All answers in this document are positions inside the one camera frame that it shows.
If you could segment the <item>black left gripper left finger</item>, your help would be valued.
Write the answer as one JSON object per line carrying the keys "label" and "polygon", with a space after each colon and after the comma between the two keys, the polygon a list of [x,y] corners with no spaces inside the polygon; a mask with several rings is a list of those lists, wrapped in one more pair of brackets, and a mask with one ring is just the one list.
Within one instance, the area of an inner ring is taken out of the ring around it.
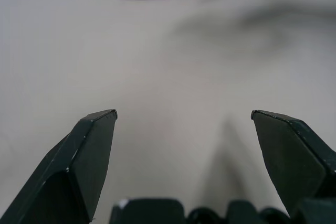
{"label": "black left gripper left finger", "polygon": [[0,224],[89,224],[107,175],[116,110],[88,114],[41,160]]}

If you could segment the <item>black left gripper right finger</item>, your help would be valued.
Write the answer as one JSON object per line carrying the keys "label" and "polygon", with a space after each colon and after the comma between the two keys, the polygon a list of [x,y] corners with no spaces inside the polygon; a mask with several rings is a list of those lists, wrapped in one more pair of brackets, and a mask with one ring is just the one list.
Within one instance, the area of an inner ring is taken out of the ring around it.
{"label": "black left gripper right finger", "polygon": [[336,152],[304,121],[254,110],[262,156],[289,214],[305,198],[336,198]]}

